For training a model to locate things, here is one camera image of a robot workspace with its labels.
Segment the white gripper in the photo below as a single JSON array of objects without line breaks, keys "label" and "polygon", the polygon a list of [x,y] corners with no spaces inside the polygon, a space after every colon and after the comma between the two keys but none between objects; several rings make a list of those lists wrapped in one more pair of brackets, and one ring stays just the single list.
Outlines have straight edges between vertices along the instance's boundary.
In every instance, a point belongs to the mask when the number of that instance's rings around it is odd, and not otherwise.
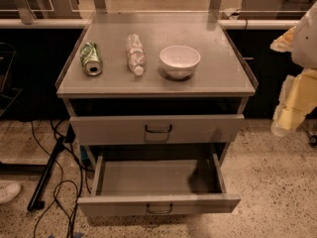
[{"label": "white gripper", "polygon": [[288,75],[280,91],[270,131],[278,137],[292,134],[317,105],[317,70],[304,68],[297,76]]}]

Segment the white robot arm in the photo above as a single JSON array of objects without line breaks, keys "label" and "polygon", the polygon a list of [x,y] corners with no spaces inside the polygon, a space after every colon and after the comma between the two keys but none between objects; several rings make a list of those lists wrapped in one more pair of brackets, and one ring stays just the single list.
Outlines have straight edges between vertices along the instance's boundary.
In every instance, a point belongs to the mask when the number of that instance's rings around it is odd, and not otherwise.
[{"label": "white robot arm", "polygon": [[270,130],[283,137],[293,133],[317,107],[317,2],[270,48],[291,52],[292,61],[303,68],[297,76],[286,77],[279,93]]}]

